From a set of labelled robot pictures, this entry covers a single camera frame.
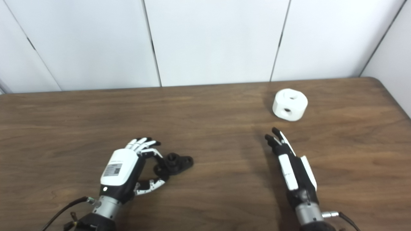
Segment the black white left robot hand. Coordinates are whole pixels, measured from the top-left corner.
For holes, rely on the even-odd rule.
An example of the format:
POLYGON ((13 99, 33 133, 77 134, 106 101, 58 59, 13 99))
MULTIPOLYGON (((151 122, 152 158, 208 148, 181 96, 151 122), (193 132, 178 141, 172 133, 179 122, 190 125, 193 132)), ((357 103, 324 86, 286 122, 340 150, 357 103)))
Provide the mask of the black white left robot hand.
POLYGON ((163 186, 169 180, 169 175, 139 181, 147 159, 154 158, 163 166, 163 156, 153 148, 160 144, 150 137, 143 137, 133 139, 124 148, 115 150, 101 175, 99 195, 125 204, 137 195, 150 193, 163 186))

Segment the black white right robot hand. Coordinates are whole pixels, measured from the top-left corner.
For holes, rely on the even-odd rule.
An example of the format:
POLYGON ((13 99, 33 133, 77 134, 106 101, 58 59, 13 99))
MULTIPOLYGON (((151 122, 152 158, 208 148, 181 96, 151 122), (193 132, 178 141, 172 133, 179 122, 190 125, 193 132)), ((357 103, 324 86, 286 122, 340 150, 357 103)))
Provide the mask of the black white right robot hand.
POLYGON ((281 130, 273 127, 272 133, 266 134, 264 138, 279 162, 290 206, 295 209, 301 204, 319 205, 317 182, 307 157, 296 155, 281 130))

